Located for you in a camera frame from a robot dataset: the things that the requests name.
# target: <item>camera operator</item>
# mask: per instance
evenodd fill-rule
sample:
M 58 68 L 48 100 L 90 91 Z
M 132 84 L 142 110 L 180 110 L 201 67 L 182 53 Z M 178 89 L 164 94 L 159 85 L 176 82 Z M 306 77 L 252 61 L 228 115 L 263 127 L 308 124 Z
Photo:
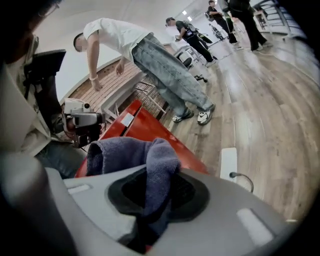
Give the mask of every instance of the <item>camera operator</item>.
M 44 84 L 24 82 L 24 67 L 32 63 L 39 39 L 33 32 L 62 0 L 35 0 L 22 2 L 15 15 L 23 22 L 14 29 L 6 28 L 4 35 L 4 64 L 1 68 L 0 93 L 0 149 L 36 157 L 44 167 L 59 171 L 62 178 L 73 178 L 86 154 L 72 147 L 64 131 L 62 108 L 57 99 L 55 77 L 47 77 Z M 25 12 L 23 5 L 41 5 L 41 11 Z M 71 122 L 68 130 L 74 129 Z

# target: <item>ceiling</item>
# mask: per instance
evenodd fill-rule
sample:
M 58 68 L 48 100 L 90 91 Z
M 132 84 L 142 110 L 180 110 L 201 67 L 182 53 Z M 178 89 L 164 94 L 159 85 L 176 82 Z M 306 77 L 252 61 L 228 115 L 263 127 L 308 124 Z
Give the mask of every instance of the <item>ceiling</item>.
M 187 20 L 187 17 L 191 17 L 192 20 L 196 20 L 198 17 L 203 16 L 208 10 L 209 0 L 196 0 L 191 2 L 188 6 L 185 6 L 177 16 L 174 18 L 176 20 Z
M 176 17 L 185 8 L 202 6 L 208 0 L 63 0 L 36 30 L 42 44 L 52 44 L 83 30 L 99 18 L 131 22 L 149 30 L 165 31 L 167 17 Z

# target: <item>equipment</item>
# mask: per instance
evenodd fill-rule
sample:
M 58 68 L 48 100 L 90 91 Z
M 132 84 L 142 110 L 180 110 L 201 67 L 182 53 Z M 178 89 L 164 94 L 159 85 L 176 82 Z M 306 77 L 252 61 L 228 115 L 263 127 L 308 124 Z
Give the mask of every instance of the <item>equipment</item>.
M 24 97 L 28 98 L 30 86 L 33 85 L 36 103 L 50 131 L 53 134 L 65 132 L 73 139 L 74 146 L 81 148 L 99 139 L 100 124 L 104 123 L 106 118 L 103 113 L 93 112 L 88 103 L 71 98 L 65 99 L 63 113 L 57 98 L 55 76 L 65 54 L 66 50 L 60 49 L 32 56 L 32 61 L 24 66 Z
M 74 146 L 81 148 L 100 136 L 100 124 L 105 123 L 105 113 L 95 113 L 90 105 L 77 98 L 66 98 L 64 101 L 63 128 L 72 134 Z

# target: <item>railing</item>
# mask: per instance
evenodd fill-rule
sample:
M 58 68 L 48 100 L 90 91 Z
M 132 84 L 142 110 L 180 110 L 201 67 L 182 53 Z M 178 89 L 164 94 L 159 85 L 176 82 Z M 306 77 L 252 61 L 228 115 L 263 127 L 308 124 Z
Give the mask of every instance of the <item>railing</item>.
M 282 33 L 288 37 L 303 37 L 305 34 L 285 8 L 276 0 L 263 0 L 252 6 L 260 24 L 261 32 Z

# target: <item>bracelet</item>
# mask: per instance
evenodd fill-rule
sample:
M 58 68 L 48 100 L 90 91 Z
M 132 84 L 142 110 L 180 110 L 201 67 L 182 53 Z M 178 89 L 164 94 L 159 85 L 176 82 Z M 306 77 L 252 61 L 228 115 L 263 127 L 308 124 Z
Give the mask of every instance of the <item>bracelet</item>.
M 94 80 L 96 80 L 97 78 L 98 78 L 98 75 L 96 75 L 96 77 L 95 77 L 95 78 L 91 78 L 91 77 L 89 77 L 90 81 L 94 81 Z

